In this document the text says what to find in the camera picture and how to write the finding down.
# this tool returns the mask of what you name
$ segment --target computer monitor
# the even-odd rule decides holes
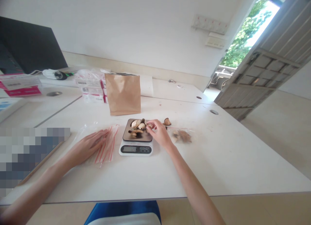
[[[4,74],[66,67],[51,28],[0,17],[0,70]]]

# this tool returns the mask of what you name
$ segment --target open door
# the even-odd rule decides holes
[[[215,103],[241,121],[311,56],[311,0],[286,0]]]

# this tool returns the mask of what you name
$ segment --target brown paper bag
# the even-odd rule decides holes
[[[105,74],[105,80],[110,115],[141,113],[139,76]]]

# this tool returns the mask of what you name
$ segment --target pixelated area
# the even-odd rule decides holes
[[[70,128],[0,128],[0,197],[69,136]]]

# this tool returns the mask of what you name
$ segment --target green tree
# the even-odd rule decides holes
[[[221,61],[221,65],[227,67],[238,67],[246,54],[250,51],[251,46],[246,46],[247,40],[259,30],[260,26],[271,16],[270,11],[262,13],[268,0],[258,0],[250,11],[248,17],[242,25],[241,30],[236,35],[233,43],[228,49],[227,54]]]

